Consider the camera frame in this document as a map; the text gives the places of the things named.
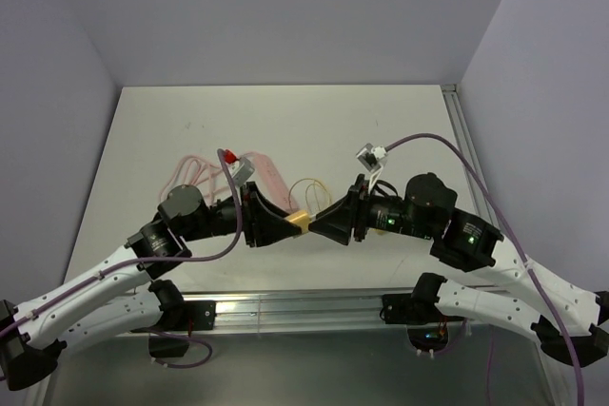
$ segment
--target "metal frame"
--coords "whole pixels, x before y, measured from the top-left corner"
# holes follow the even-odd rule
[[[455,85],[443,86],[442,95],[455,132],[457,146],[481,174],[480,163],[467,130]],[[497,217],[485,201],[471,177],[467,181],[478,214],[494,225]],[[481,290],[505,293],[497,287]],[[315,331],[381,330],[391,328],[379,319],[381,296],[387,293],[407,293],[411,288],[317,290],[303,292],[256,292],[243,294],[185,294],[185,300],[216,301],[217,317],[214,329],[206,334],[263,334]],[[141,338],[146,334],[130,334],[120,338]],[[540,370],[547,380],[546,388],[557,405],[569,404],[571,398],[560,364],[537,349]],[[49,404],[53,386],[61,370],[43,382],[29,388],[25,405]]]

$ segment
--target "gray floor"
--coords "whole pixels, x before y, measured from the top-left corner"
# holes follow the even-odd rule
[[[114,339],[64,364],[53,406],[484,405],[489,332],[417,358],[403,329],[209,338],[207,366],[151,365],[144,338]],[[532,344],[495,331],[493,406],[549,405]],[[191,350],[188,360],[203,349]]]

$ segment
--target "tabletop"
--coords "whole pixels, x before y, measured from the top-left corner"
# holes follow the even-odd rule
[[[318,178],[338,200],[365,172],[355,158],[363,145],[388,145],[417,132],[455,143],[438,86],[126,87],[67,280],[102,261],[152,219],[159,191],[187,154],[217,162],[218,147],[259,151],[288,186]],[[411,177],[428,171],[457,191],[459,208],[475,211],[461,163],[439,142],[418,140],[391,151],[383,179],[403,194]],[[300,202],[302,195],[296,193]],[[207,256],[229,243],[230,237],[218,237],[189,247],[194,256]],[[481,283],[440,264],[429,255],[430,245],[373,232],[348,246],[315,234],[257,249],[241,239],[226,257],[183,265],[166,278],[183,291],[209,292],[410,287],[427,271]]]

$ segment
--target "wall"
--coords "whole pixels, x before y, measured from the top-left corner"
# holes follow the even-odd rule
[[[69,0],[124,86],[456,83],[500,0]]]
[[[502,0],[462,81],[481,165],[529,253],[609,287],[609,0]],[[606,404],[609,360],[585,370]]]
[[[64,0],[0,6],[0,298],[19,302],[61,283],[117,92]]]

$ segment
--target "red object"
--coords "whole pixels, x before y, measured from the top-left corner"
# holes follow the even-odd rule
[[[226,149],[225,161],[227,164],[234,164],[235,162],[237,162],[237,156],[235,156],[235,154],[231,150]]]

